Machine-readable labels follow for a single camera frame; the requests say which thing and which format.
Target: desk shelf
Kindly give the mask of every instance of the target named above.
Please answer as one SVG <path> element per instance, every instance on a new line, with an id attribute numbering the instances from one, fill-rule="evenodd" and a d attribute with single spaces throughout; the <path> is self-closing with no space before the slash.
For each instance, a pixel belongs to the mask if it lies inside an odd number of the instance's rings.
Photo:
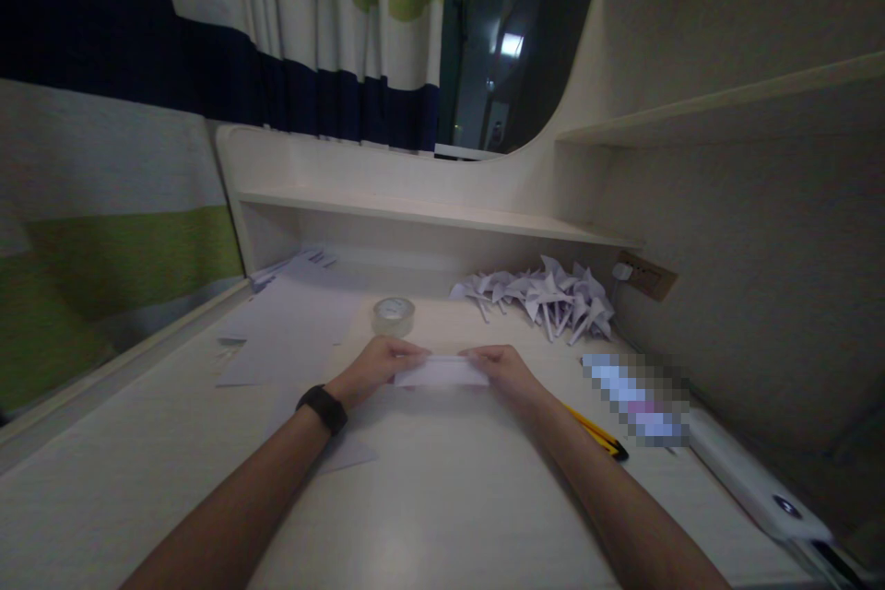
<path id="1" fill-rule="evenodd" d="M 588 146 L 667 148 L 868 132 L 885 125 L 885 52 L 561 132 Z"/>
<path id="2" fill-rule="evenodd" d="M 618 235 L 595 224 L 581 224 L 552 217 L 515 214 L 477 207 L 444 205 L 430 201 L 314 189 L 307 186 L 241 191 L 237 197 L 243 203 L 297 207 L 399 221 L 418 221 L 456 228 L 494 230 L 514 235 L 588 244 L 631 248 L 643 246 L 639 240 Z"/>

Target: white desk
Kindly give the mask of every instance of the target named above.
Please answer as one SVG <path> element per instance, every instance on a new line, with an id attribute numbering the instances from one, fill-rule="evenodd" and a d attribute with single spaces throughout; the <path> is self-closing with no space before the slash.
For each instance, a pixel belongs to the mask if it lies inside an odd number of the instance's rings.
<path id="1" fill-rule="evenodd" d="M 472 303 L 444 299 L 453 275 L 342 269 L 372 286 L 329 376 L 371 337 L 372 305 L 405 295 L 418 308 L 409 340 L 441 354 L 511 343 L 556 396 L 616 433 L 625 467 L 733 585 L 808 581 L 688 450 L 626 438 L 579 360 L 616 347 L 550 345 L 515 309 L 483 324 Z M 0 477 L 0 586 L 115 587 L 255 449 L 275 389 L 215 388 L 222 351 L 211 327 L 192 336 Z M 385 387 L 348 435 L 379 460 L 313 479 L 252 587 L 617 587 L 571 493 L 488 390 Z"/>

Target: wall socket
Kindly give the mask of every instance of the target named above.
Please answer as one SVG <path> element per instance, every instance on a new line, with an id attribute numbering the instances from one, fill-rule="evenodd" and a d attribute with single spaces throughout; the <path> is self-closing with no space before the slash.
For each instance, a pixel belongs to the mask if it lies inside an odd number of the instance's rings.
<path id="1" fill-rule="evenodd" d="M 663 301 L 679 276 L 675 272 L 658 267 L 630 252 L 622 251 L 618 256 L 618 261 L 633 268 L 627 283 L 648 295 L 652 300 Z"/>

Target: striped curtain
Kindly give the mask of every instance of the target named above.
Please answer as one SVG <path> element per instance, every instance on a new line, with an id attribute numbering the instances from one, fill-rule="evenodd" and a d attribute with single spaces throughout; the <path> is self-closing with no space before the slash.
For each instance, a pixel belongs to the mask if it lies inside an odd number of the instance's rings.
<path id="1" fill-rule="evenodd" d="M 219 122 L 432 150 L 442 0 L 4 0 L 0 407 L 242 278 Z"/>

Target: tape roll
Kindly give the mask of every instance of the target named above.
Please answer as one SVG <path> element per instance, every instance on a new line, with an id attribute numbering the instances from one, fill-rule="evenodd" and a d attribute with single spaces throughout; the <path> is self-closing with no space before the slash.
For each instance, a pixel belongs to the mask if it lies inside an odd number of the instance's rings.
<path id="1" fill-rule="evenodd" d="M 415 305 L 406 298 L 384 298 L 372 308 L 372 331 L 403 338 L 412 331 Z"/>

